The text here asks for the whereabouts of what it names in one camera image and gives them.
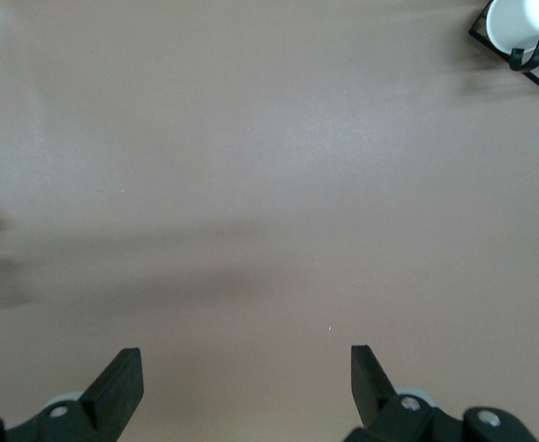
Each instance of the beige tabletop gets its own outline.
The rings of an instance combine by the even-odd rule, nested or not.
[[[339,442],[350,346],[539,438],[539,88],[473,0],[0,0],[0,416],[142,350],[122,442]]]

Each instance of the silver screw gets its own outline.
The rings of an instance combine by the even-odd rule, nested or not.
[[[411,398],[410,396],[402,398],[400,403],[403,407],[405,407],[406,410],[410,410],[411,412],[417,412],[420,410],[420,403],[418,403],[415,398]]]
[[[60,417],[60,416],[64,416],[64,415],[66,414],[66,412],[68,412],[68,409],[67,409],[64,405],[61,405],[60,407],[54,408],[54,409],[50,412],[50,417]]]
[[[500,426],[500,418],[489,410],[478,412],[478,419],[490,426]]]

